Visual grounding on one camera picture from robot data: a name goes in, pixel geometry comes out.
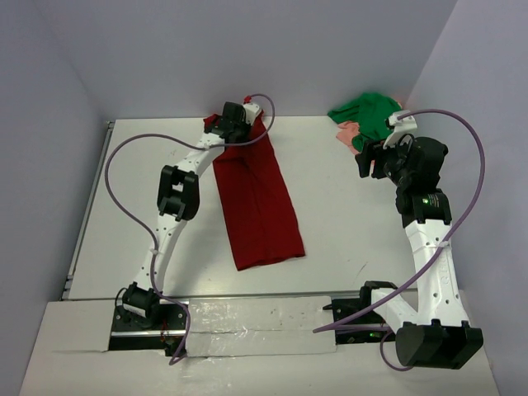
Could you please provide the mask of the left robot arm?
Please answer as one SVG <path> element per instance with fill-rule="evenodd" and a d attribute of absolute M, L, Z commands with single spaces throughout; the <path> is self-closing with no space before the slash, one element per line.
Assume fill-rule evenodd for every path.
<path fill-rule="evenodd" d="M 200 178 L 229 144 L 249 140 L 262 108 L 227 102 L 220 117 L 204 128 L 200 140 L 176 165 L 163 167 L 158 184 L 154 241 L 144 263 L 122 296 L 124 314 L 140 327 L 153 328 L 162 317 L 160 296 L 176 242 L 200 206 Z"/>

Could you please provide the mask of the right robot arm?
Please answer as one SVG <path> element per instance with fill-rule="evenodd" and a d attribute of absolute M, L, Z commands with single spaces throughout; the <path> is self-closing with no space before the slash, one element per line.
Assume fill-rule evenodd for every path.
<path fill-rule="evenodd" d="M 481 329 L 469 323 L 460 299 L 449 232 L 450 203 L 439 188 L 448 148 L 431 138 L 405 134 L 395 145 L 369 140 L 356 155 L 361 177 L 387 177 L 396 186 L 395 204 L 412 250 L 418 306 L 390 282 L 369 281 L 358 311 L 369 323 L 381 318 L 393 331 L 399 364 L 405 368 L 461 369 L 483 346 Z"/>

